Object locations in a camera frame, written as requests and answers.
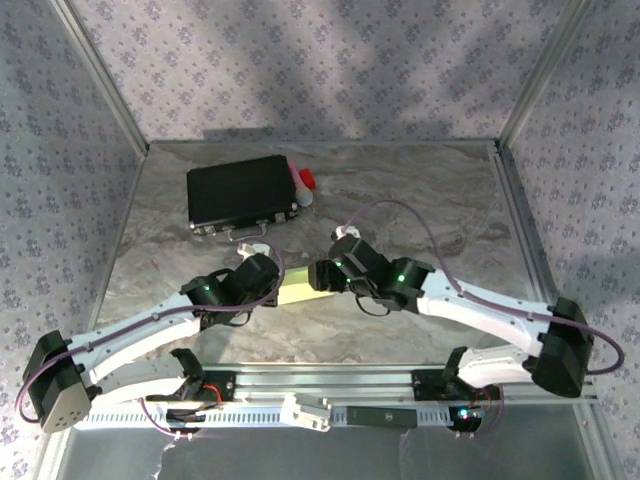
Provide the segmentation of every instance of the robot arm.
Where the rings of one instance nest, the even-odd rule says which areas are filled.
[[[344,233],[341,227],[336,230],[329,260],[310,270],[310,280],[318,290],[350,290],[390,311],[443,317],[509,344],[483,350],[455,349],[444,372],[449,381],[476,389],[529,381],[559,396],[580,396],[593,337],[570,326],[539,320],[541,316],[557,316],[586,324],[575,302],[560,298],[549,306],[458,282],[463,292],[511,307],[511,311],[490,308],[458,294],[445,273],[429,264],[406,257],[387,260],[360,239],[353,227]],[[514,309],[529,315],[516,315]]]
[[[41,337],[23,380],[43,431],[54,433],[77,423],[92,403],[151,394],[207,400],[202,367],[189,350],[174,350],[151,362],[130,362],[214,325],[238,326],[232,320],[250,315],[256,303],[274,306],[272,300],[259,300],[277,288],[278,265],[255,247],[240,253],[245,260],[236,270],[196,277],[143,313],[68,340],[57,330]]]
[[[199,403],[233,400],[233,372],[211,377],[190,350],[146,362],[137,357],[213,325],[238,326],[233,319],[277,288],[278,266],[254,246],[241,252],[235,270],[196,277],[156,307],[100,330],[65,341],[58,331],[42,337],[23,375],[38,422],[45,433],[79,422],[92,404],[146,397],[155,401]],[[351,291],[370,297],[390,311],[439,316],[499,337],[508,345],[454,349],[446,367],[429,377],[417,401],[467,400],[491,384],[534,382],[563,397],[580,395],[593,343],[575,328],[551,324],[479,305],[458,294],[444,272],[410,258],[387,260],[359,238],[357,230],[336,236],[329,259],[309,267],[316,290]],[[579,307],[560,299],[549,307],[500,295],[460,282],[462,290],[495,304],[532,314],[555,315],[586,323]],[[206,306],[235,306],[214,311]],[[52,358],[59,358],[54,364]],[[207,386],[215,386],[214,391]]]

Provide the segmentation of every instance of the yellow sponge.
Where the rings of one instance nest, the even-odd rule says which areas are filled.
[[[333,293],[317,292],[311,288],[307,267],[291,268],[284,273],[284,282],[278,292],[278,305],[328,297]]]

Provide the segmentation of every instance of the red object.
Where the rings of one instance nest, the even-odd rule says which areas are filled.
[[[309,170],[308,168],[304,168],[300,170],[299,173],[300,178],[302,179],[302,183],[304,183],[309,190],[313,190],[316,188],[316,181],[311,174],[311,170]]]

